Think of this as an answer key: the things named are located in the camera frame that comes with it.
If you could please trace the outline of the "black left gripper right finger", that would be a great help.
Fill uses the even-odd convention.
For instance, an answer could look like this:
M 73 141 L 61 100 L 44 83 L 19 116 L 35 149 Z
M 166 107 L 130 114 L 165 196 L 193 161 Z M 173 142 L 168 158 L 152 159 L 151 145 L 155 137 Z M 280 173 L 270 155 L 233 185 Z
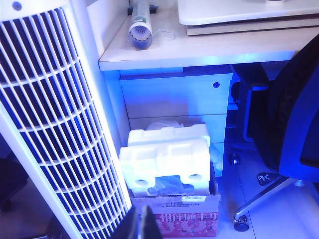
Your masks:
M 144 206 L 141 214 L 140 237 L 142 239 L 161 239 L 162 235 L 158 228 L 155 215 L 150 206 Z

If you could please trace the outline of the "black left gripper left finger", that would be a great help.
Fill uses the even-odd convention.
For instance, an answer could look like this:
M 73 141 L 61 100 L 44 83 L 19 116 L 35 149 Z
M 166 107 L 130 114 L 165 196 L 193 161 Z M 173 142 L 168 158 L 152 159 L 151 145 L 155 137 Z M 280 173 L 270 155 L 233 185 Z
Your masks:
M 121 223 L 119 232 L 120 239 L 137 239 L 138 238 L 139 215 L 135 206 L 132 206 Z

